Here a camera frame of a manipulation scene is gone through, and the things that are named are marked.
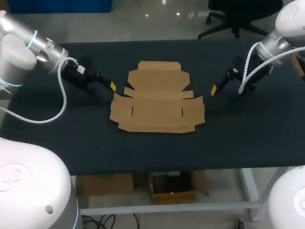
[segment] cardboard flap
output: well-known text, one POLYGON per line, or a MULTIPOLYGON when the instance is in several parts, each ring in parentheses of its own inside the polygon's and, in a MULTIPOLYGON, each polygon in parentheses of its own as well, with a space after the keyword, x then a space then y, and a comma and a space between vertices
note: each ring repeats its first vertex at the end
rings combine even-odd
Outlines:
POLYGON ((190 126, 204 123, 203 98, 161 100, 114 95, 110 119, 136 126, 190 126))
POLYGON ((121 130, 129 132, 150 132, 150 133, 178 133, 184 134, 195 131, 195 126, 145 126, 119 124, 121 130))
POLYGON ((190 84, 190 75, 180 70, 133 70, 128 83, 136 91, 182 91, 190 84))
POLYGON ((181 70, 179 62, 141 61, 138 69, 145 70, 181 70))
POLYGON ((124 94, 133 98, 141 99, 190 99, 194 98, 193 91, 135 91, 131 88, 125 87, 124 94))
POLYGON ((206 181, 204 170, 192 171, 192 180, 193 186, 197 191, 209 196, 209 186, 206 181))

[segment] metal table frame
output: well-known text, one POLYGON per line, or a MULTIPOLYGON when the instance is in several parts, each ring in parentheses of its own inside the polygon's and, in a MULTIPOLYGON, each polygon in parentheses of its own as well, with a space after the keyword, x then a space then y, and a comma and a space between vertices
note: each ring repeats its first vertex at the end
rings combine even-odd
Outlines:
MULTIPOLYGON (((243 187, 246 192, 247 201, 236 202, 215 202, 215 203, 194 203, 194 204, 174 204, 174 205, 147 205, 147 206, 128 206, 115 208, 86 208, 81 209, 82 215, 110 215, 110 214, 129 214, 129 213, 148 213, 148 212, 174 212, 174 211, 203 211, 203 210, 231 210, 249 209, 252 221, 261 221, 268 212, 268 198, 275 182, 280 178, 288 167, 279 167, 269 183, 259 196, 257 187, 250 168, 239 169, 243 187)), ((76 176, 71 176, 73 185, 77 182, 76 176)))

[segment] chair wheel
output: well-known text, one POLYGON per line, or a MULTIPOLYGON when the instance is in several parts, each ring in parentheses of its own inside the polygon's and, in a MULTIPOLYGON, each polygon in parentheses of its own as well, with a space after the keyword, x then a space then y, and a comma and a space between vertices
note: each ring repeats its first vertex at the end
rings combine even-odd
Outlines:
POLYGON ((212 18, 211 17, 207 17, 205 20, 206 24, 212 24, 212 18))

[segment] yellow tag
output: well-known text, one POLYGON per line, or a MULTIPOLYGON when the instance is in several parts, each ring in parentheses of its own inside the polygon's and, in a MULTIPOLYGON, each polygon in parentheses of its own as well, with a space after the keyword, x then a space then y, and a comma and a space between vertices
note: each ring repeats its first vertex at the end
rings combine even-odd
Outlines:
POLYGON ((216 90, 217 90, 217 87, 216 87, 216 85, 214 84, 214 86, 213 86, 213 88, 212 88, 212 90, 211 90, 212 96, 214 96, 216 90))
POLYGON ((114 85, 113 81, 111 81, 110 87, 114 92, 116 91, 116 86, 114 85))

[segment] white cable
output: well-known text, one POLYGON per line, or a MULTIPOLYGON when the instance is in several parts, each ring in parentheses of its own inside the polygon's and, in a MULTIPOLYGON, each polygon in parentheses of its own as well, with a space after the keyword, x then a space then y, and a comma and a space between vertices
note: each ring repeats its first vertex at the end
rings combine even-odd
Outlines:
POLYGON ((247 73, 248 73, 248 66, 249 66, 249 62, 250 62, 250 58, 251 58, 251 54, 254 50, 254 48, 258 45, 258 42, 255 43, 254 45, 252 45, 249 53, 248 53, 248 56, 247 56, 247 59, 246 59, 246 64, 244 65, 244 75, 243 75, 243 81, 246 79, 247 77, 247 73))
POLYGON ((261 70, 262 68, 264 68, 266 65, 270 64, 273 61, 276 61, 279 58, 282 58, 284 56, 290 55, 292 53, 295 52, 300 52, 300 51, 305 51, 305 47, 300 47, 300 48, 295 48, 289 51, 286 51, 284 53, 278 54, 277 56, 272 57, 271 59, 265 61, 264 63, 262 63, 261 65, 259 65, 257 68, 255 68, 245 79, 243 79, 242 84, 239 87, 239 91, 238 93, 241 94, 244 90, 244 86, 246 85, 246 83, 251 79, 251 77, 257 73, 259 70, 261 70))
POLYGON ((55 119, 59 118, 62 113, 65 111, 66 109, 66 106, 67 106, 67 96, 66 96, 66 92, 65 92, 65 89, 63 87, 63 84, 62 84, 62 81, 61 81, 61 69, 62 69, 62 66, 64 65, 64 63, 66 61, 73 61, 77 66, 78 66, 78 63, 77 63, 77 60, 72 58, 72 57, 67 57, 67 58, 64 58, 58 65, 58 69, 57 69, 57 78, 58 78, 58 83, 59 83, 59 87, 61 88, 61 93, 62 93, 62 97, 63 97, 63 104, 62 104, 62 108, 61 110, 59 111, 59 113, 57 115, 55 115, 53 118, 50 118, 50 119, 47 119, 47 120, 43 120, 43 121, 35 121, 35 120, 31 120, 31 119, 28 119, 28 118, 25 118, 25 117, 22 117, 4 107, 1 107, 0 106, 0 110, 8 113, 9 115, 12 115, 24 122, 27 122, 27 123, 33 123, 33 124, 44 124, 44 123, 49 123, 49 122, 52 122, 54 121, 55 119))

